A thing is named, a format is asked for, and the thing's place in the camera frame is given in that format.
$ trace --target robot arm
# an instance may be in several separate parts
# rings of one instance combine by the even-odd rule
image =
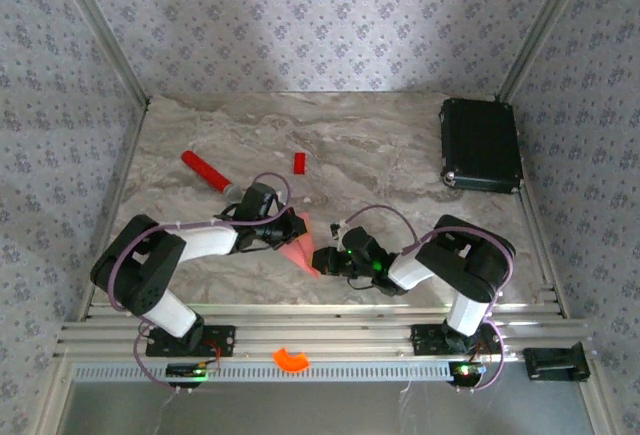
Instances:
[[[269,223],[268,212],[279,203],[268,185],[254,182],[239,204],[218,218],[230,225],[195,230],[160,230],[149,235],[127,255],[114,287],[116,300],[133,315],[148,320],[188,347],[200,343],[204,321],[167,289],[178,264],[210,255],[242,253],[255,240],[278,249],[306,233],[304,220],[288,208]],[[102,254],[91,270],[91,281],[107,291],[118,257],[143,232],[158,223],[146,215],[135,216]]]
[[[340,245],[314,253],[312,265],[320,273],[350,279],[370,277],[371,284],[386,295],[403,295],[419,283],[436,275],[456,290],[446,318],[448,328],[470,337],[475,334],[496,291],[504,284],[508,262],[502,252],[486,239],[454,228],[482,232],[497,240],[515,255],[504,238],[450,215],[444,215],[436,229],[439,233],[407,254],[387,253],[362,227],[344,234]]]

